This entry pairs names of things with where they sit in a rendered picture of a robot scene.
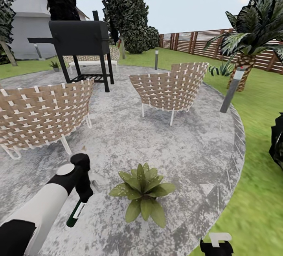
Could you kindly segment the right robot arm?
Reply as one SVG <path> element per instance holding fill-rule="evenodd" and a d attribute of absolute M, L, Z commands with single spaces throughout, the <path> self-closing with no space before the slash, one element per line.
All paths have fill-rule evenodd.
<path fill-rule="evenodd" d="M 200 239 L 201 250 L 206 256 L 232 256 L 233 249 L 228 242 L 232 236 L 229 233 L 209 233 L 209 238 L 210 243 L 203 243 Z"/>

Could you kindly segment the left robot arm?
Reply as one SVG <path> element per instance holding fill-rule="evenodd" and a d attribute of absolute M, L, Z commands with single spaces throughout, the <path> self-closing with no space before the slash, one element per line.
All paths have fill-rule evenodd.
<path fill-rule="evenodd" d="M 36 256 L 62 209 L 67 197 L 75 187 L 81 201 L 103 191 L 98 176 L 88 177 L 90 161 L 87 154 L 78 153 L 56 170 L 35 196 L 0 224 L 0 256 Z"/>

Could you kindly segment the insectifuge atomizer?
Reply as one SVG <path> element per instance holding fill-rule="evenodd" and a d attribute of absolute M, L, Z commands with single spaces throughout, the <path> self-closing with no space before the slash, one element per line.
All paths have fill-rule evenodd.
<path fill-rule="evenodd" d="M 66 225 L 68 227 L 73 227 L 75 223 L 77 222 L 77 219 L 79 215 L 81 214 L 84 206 L 85 206 L 85 201 L 78 200 L 77 204 L 75 205 L 74 210 L 71 212 L 69 219 L 66 222 Z"/>

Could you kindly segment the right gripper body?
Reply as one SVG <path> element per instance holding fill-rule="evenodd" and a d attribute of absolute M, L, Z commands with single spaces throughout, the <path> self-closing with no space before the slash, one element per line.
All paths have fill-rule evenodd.
<path fill-rule="evenodd" d="M 211 243 L 202 243 L 202 247 L 206 256 L 216 256 L 217 254 L 222 256 L 232 256 L 228 243 L 219 242 L 219 247 L 212 247 Z"/>

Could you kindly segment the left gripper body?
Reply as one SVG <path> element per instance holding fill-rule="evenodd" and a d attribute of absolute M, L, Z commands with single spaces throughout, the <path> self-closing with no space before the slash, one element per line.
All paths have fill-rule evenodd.
<path fill-rule="evenodd" d="M 84 182 L 76 183 L 75 189 L 81 201 L 89 199 L 89 197 L 93 195 L 93 191 L 90 186 L 90 177 L 88 177 Z"/>

